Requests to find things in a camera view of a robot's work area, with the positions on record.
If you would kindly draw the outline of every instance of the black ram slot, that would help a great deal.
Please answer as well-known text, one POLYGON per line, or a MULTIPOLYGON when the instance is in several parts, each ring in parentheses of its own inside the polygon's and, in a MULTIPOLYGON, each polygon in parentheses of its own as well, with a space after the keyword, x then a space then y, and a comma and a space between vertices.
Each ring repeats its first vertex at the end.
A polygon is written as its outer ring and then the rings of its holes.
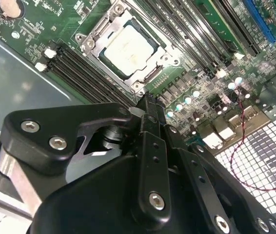
POLYGON ((68 74, 65 71, 63 71, 61 68, 53 66, 51 67, 50 71, 55 75, 57 75, 62 80, 64 80, 69 86, 71 86, 75 91, 77 91, 79 94, 81 94, 91 103, 100 103, 100 100, 98 99, 98 97, 95 97, 88 90, 82 88, 79 85, 79 83, 76 82, 74 79, 69 78, 68 74))
POLYGON ((80 84, 85 84, 87 87, 96 90, 96 93, 99 97, 107 97, 110 101, 115 100, 113 97, 109 97, 110 93, 108 93, 108 91, 104 88, 102 84, 91 82, 91 79, 97 80, 96 77, 91 77, 85 72, 85 70, 76 67, 74 65, 74 62, 68 57, 59 58, 59 62, 62 63, 62 67, 66 66, 67 69, 70 69, 75 78, 79 78, 79 80, 81 80, 80 84))
POLYGON ((161 6, 163 10, 165 10, 165 12, 169 15, 169 17, 174 21, 175 25, 177 25, 183 31, 183 33, 190 39, 192 44, 200 52, 200 55, 203 56, 204 59, 207 60, 210 64, 213 64, 215 59, 213 59, 209 55, 209 53, 206 52, 206 49, 198 42, 198 39, 193 34, 193 32, 189 30, 189 28, 182 23, 182 19, 179 19, 178 16, 174 14, 174 12, 170 9, 171 6, 162 0, 157 1, 157 3, 159 4, 159 6, 161 6))
POLYGON ((234 31, 236 37, 244 45, 250 55, 256 56, 260 53, 260 48, 247 31, 235 11, 232 9, 227 0, 212 0, 218 11, 225 18, 226 22, 234 31))
POLYGON ((60 48, 58 55, 49 63, 49 70, 92 103, 118 102, 127 107, 134 105, 125 94, 71 49, 60 48))
POLYGON ((208 68, 206 66, 206 62, 197 56, 196 52, 187 44, 187 42, 184 41, 181 35, 176 33, 175 28, 172 27, 171 23, 165 17, 162 16, 162 13, 158 10, 153 0, 147 0, 146 2, 148 3, 148 6, 153 11, 155 16, 165 24, 165 28, 167 29, 169 34, 171 34, 174 37, 174 39, 182 46, 181 50, 184 50, 201 67, 201 69, 207 72, 208 68))
POLYGON ((225 56, 222 54, 221 50, 214 45, 214 41, 208 35, 208 33, 201 27, 200 23, 193 16, 193 14, 188 10, 184 2, 178 2, 177 0, 172 0, 175 4, 175 7, 183 14, 183 16, 190 22, 193 28, 201 36, 207 46, 211 48, 213 53, 218 56, 218 58, 223 61, 225 56))
POLYGON ((81 69, 87 72, 90 77, 93 77, 96 82, 100 82, 102 86, 106 87, 107 90, 110 92, 110 95, 114 95, 117 99, 120 100, 121 103, 126 103, 126 105, 128 106, 134 105, 134 103, 125 94, 123 94, 122 91, 120 91, 113 84, 107 81, 106 78, 104 78, 91 64, 81 58, 74 51, 72 51, 71 49, 67 49, 64 51, 64 54, 69 57, 73 57, 73 61, 75 61, 76 63, 78 62, 78 65, 81 69))
MULTIPOLYGON (((179 5, 182 6, 185 9, 188 9, 188 7, 186 6, 186 4, 182 1, 182 0, 176 0, 179 2, 179 5)), ((194 3, 192 1, 187 1, 188 5, 190 6, 190 8, 194 11, 194 13, 196 14, 196 16, 201 20, 201 22, 204 24, 204 26, 207 28, 207 30, 213 35, 213 37, 215 38, 215 40, 224 48, 224 50, 227 53, 231 53, 231 49, 228 47, 228 45, 226 43, 223 42, 223 40, 217 35, 217 33, 213 30, 213 28, 210 26, 210 24, 207 22, 207 20, 205 19, 205 17, 201 14, 201 12, 198 10, 197 6, 194 5, 194 3)))

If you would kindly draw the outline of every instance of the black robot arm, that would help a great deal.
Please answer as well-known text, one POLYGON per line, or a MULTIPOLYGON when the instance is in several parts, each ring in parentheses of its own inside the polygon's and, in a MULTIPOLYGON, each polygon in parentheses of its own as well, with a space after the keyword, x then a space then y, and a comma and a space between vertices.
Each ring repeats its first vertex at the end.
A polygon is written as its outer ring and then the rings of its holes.
POLYGON ((186 147, 145 94, 117 103, 17 111, 4 120, 0 172, 33 216, 30 234, 276 234, 276 219, 209 153, 186 147), (121 149, 67 184, 72 157, 121 149))

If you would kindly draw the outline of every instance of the metal bracket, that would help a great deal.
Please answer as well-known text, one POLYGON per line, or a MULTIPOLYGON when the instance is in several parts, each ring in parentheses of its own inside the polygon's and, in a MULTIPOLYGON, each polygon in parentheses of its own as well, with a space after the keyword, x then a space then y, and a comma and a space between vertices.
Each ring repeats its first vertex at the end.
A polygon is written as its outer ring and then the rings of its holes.
MULTIPOLYGON (((241 233, 267 233, 260 223, 268 224, 276 219, 225 169, 218 160, 203 146, 193 143, 188 148, 198 156, 204 169, 213 177, 214 190, 225 197, 223 202, 231 210, 230 218, 241 233)), ((276 234, 274 228, 268 228, 269 233, 276 234)))
POLYGON ((201 211, 198 218, 202 233, 238 234, 225 213, 198 156, 188 152, 180 133, 171 125, 164 126, 169 163, 176 165, 182 177, 191 186, 191 193, 201 211))

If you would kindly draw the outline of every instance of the screw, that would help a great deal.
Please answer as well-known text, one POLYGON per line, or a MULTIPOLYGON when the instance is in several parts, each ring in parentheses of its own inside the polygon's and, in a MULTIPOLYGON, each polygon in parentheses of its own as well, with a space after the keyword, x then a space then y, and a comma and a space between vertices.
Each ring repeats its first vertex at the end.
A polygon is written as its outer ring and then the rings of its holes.
POLYGON ((123 107, 120 107, 118 111, 123 115, 127 115, 127 111, 123 107))
POLYGON ((223 217, 217 215, 215 217, 215 221, 217 226, 222 230, 223 233, 228 234, 230 232, 229 225, 223 217))
POLYGON ((76 40, 81 41, 81 39, 82 39, 81 35, 76 36, 76 40))
POLYGON ((153 123, 157 122, 157 120, 153 116, 148 116, 148 119, 153 123))
POLYGON ((92 48, 94 46, 94 41, 93 40, 87 40, 86 44, 88 47, 92 48))
POLYGON ((204 149, 202 148, 202 146, 200 146, 200 145, 197 145, 197 149, 200 151, 200 152, 204 152, 204 149))
POLYGON ((174 128, 173 126, 170 126, 169 129, 170 129, 173 133, 176 133, 176 132, 177 132, 176 128, 174 128))
POLYGON ((66 141, 59 136, 51 138, 49 140, 49 145, 55 150, 64 150, 67 146, 66 141))
POLYGON ((28 133, 35 133, 40 129, 38 123, 36 123, 34 121, 30 121, 30 120, 22 122, 21 128, 23 131, 28 132, 28 133))
POLYGON ((273 229, 275 229, 275 231, 276 231, 276 224, 272 220, 269 220, 269 223, 273 227, 273 229))
POLYGON ((262 228, 262 230, 264 230, 267 233, 269 232, 267 224, 261 218, 257 218, 257 223, 262 228))
POLYGON ((124 7, 121 4, 115 5, 114 7, 115 14, 120 15, 122 14, 123 11, 124 11, 124 7))
POLYGON ((161 211, 164 209, 165 203, 163 198, 157 193, 151 193, 149 195, 150 204, 157 210, 161 211))

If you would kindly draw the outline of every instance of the ventilation grille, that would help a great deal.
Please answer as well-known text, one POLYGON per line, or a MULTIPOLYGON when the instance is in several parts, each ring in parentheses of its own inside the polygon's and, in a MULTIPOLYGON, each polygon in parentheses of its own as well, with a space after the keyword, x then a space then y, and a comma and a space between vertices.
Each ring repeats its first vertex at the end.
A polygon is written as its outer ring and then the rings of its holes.
MULTIPOLYGON (((237 145, 216 156, 219 162, 230 170, 230 157, 237 145)), ((233 168, 241 181, 249 185, 272 189, 276 187, 276 120, 245 139, 235 155, 233 168)), ((263 192, 245 188, 270 213, 276 213, 276 191, 263 192)))

